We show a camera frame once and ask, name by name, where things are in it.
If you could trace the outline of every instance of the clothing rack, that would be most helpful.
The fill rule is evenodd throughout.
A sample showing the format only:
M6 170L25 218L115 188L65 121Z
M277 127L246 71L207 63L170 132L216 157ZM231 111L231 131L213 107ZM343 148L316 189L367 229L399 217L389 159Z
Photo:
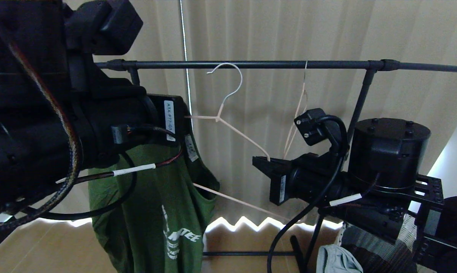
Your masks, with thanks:
M378 71L395 70L416 70L416 71L442 71L457 72L457 66L445 64L421 64L402 63L396 60L383 59L379 61L126 61L115 59L107 62L97 63L100 69L111 69L114 71L128 71L132 83L140 85L138 69L214 69L218 64L232 63L240 69L365 69L362 87L355 110L348 127L348 142L351 142L355 125L360 118L363 104L367 97L369 87ZM219 67L220 69L234 69L229 65ZM306 273L308 262L315 247L319 231L322 227L324 214L320 214L316 223L311 242L306 256L301 251L297 238L293 235L290 238L293 251L274 252L273 256L294 256L300 273ZM263 251L222 251L203 252L204 256L267 256L268 252Z

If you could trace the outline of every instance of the clothes hanger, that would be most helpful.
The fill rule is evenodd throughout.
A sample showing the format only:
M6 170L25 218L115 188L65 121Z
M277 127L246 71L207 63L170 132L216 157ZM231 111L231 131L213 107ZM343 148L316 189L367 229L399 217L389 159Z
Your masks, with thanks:
M232 63L222 63L222 64L218 64L212 71L210 72L207 72L206 74L212 74L213 72L215 72L219 67L223 66L223 65L230 65L232 67L235 67L235 69L237 69L237 71L239 72L240 74L240 84L239 86L236 88L235 91L233 91L232 93L228 94L225 96L225 98L223 99L223 101L221 102L221 105L220 105L220 109L218 110L218 114L216 116L185 116L185 118L187 119L214 119L215 122L221 122L223 123L225 126L227 126L228 128L230 128L231 130L235 131L235 133L238 133L239 135L241 135L243 138L245 138L246 140L248 140L250 143L252 143L253 145L255 145L256 147L258 147L259 150L261 150L265 156L267 157L267 161L270 161L270 156L269 154L260 146L258 145L254 140L251 140L247 135L245 135L244 133L242 133L241 131L237 130L237 128L233 127L230 123L226 122L224 119L222 119L220 117L221 115L221 111L223 110L223 106L225 105L225 101L228 99L228 97L230 97L231 95L234 95L235 93L237 93L240 89L240 87L242 87L242 83L243 83L243 75L242 75L242 71L240 71L239 67L236 66L235 64L232 64Z
M304 68L303 89L301 90L301 97L299 98L299 103L297 104L296 113L294 114L294 119L296 119L297 116L303 114L304 112L306 112L306 110L308 110L308 93L306 92L306 71L307 71L307 69L308 69L308 61L306 61L306 65ZM303 112L299 113L299 108L301 107L301 101L303 100L303 95L306 95L306 106L304 107ZM296 132L297 132L297 130L295 130L294 123L292 122L291 127L289 128L289 133L287 134L286 145L284 146L284 156L282 157L282 159L286 159L289 149L291 148L292 141L294 140L294 136L296 136Z

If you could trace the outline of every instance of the light under curtain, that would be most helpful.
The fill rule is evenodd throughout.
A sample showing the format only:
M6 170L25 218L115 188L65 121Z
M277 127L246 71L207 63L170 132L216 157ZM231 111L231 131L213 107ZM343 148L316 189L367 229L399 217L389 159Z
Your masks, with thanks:
M77 8L84 0L66 0ZM185 58L178 1L131 0L144 26L125 60ZM457 64L457 0L393 1L184 1L187 60L372 60ZM129 77L127 72L105 71ZM214 75L190 70L194 115L216 115L221 101L239 84L235 69ZM140 70L149 93L187 99L185 70ZM281 158L303 84L303 70L242 70L244 83L227 100L223 119ZM346 125L360 91L364 71L315 70L306 75L308 107L340 116ZM426 174L457 126L457 73L393 71L375 75L361 119L386 116L411 119L432 131L420 173ZM222 124L193 121L195 138L207 167L221 181L221 192L292 218L304 207L290 200L277 207L269 202L268 178L251 166L261 152ZM329 145L308 147L296 135L288 159L305 152L322 154ZM58 212L72 212L74 188ZM231 224L246 216L255 224L264 213L218 198L213 219ZM306 220L315 222L315 211Z

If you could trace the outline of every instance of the horizontal black pole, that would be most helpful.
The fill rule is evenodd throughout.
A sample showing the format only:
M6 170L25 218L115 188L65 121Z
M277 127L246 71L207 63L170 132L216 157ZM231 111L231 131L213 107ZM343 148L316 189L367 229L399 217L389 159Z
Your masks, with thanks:
M219 251L219 252L203 252L203 256L267 256L268 251ZM274 256L294 256L293 251L274 252Z
M97 63L101 69L127 71L135 69L213 69L221 63L232 63L240 69L375 69L392 71L397 69L421 71L457 72L457 66L444 64L400 63L394 60L380 61L125 61L111 60ZM221 69L233 69L232 66L221 66Z

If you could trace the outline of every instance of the white label sticker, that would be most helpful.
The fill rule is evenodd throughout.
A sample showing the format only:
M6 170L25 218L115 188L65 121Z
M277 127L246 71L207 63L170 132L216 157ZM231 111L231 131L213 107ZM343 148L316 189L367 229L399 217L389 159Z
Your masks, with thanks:
M284 202L285 196L286 196L286 176L284 175L281 178L281 190L279 192L279 203Z
M164 117L166 119L166 130L176 133L174 130L174 103L172 100L164 101ZM166 135L166 139L175 141L175 138L170 135Z
M185 135L186 150L188 151L188 157L193 162L199 158L198 153L196 152L195 145L191 135Z

